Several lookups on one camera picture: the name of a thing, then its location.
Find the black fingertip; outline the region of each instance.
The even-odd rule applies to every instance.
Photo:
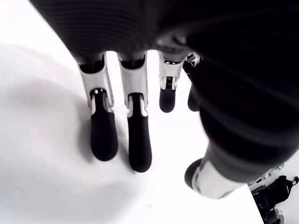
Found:
[[[115,128],[114,114],[100,107],[99,103],[95,114],[91,116],[91,149],[94,156],[100,161],[109,161],[117,153],[118,140]]]
[[[160,109],[164,113],[170,113],[175,106],[176,103],[176,90],[172,89],[160,89]]]
[[[190,92],[189,92],[188,107],[193,112],[199,111],[199,102],[196,97],[196,93],[195,93],[195,89],[194,89],[193,85],[191,86]]]
[[[134,114],[128,118],[129,162],[133,170],[144,173],[152,161],[148,117]]]
[[[187,168],[187,170],[185,172],[185,182],[190,188],[192,188],[192,178],[193,178],[194,172],[195,172],[196,168],[200,166],[201,160],[202,159],[199,159],[199,160],[196,160],[195,162],[193,162]]]

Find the white surface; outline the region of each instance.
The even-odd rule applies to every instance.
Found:
[[[246,186],[221,200],[186,186],[185,170],[205,154],[207,139],[187,107],[185,74],[174,111],[160,111],[157,52],[148,53],[153,163],[135,174],[116,54],[108,52],[107,60],[120,148],[112,161],[100,162],[89,147],[82,80],[65,46],[24,0],[0,2],[0,27],[0,223],[262,223]]]

